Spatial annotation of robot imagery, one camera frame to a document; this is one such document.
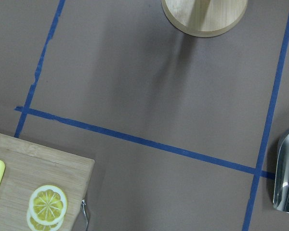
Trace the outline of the wooden mug tree stand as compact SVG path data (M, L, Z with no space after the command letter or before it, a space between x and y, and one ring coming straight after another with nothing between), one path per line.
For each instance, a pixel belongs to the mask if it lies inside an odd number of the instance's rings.
M247 0L162 0L167 19L180 31L210 38L226 33L243 17Z

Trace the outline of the bamboo cutting board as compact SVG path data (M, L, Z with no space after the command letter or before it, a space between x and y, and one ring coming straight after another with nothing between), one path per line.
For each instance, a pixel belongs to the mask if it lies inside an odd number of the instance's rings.
M67 196L61 226L72 230L80 212L94 160L0 134L0 160L5 171L0 184L0 231L28 231L29 199L40 186L55 185Z

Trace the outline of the top lemon slice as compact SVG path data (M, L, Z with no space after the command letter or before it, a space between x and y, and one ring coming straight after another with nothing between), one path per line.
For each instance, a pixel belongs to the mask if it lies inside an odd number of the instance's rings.
M67 212L65 193L54 185L43 185L31 195L28 209L31 217L41 225L54 225L63 220Z

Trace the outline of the lower stacked lemon slice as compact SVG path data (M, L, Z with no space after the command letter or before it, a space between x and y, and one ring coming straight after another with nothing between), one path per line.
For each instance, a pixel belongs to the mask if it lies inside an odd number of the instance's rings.
M28 227L32 231L58 231L61 228L64 219L62 218L58 223L55 223L53 225L43 225L33 219L30 210L28 209L26 214L26 221Z

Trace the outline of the metal scoop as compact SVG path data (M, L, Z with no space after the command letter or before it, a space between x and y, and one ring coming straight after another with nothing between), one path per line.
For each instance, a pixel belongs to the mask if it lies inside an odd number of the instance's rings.
M289 213L289 129L278 141L273 207Z

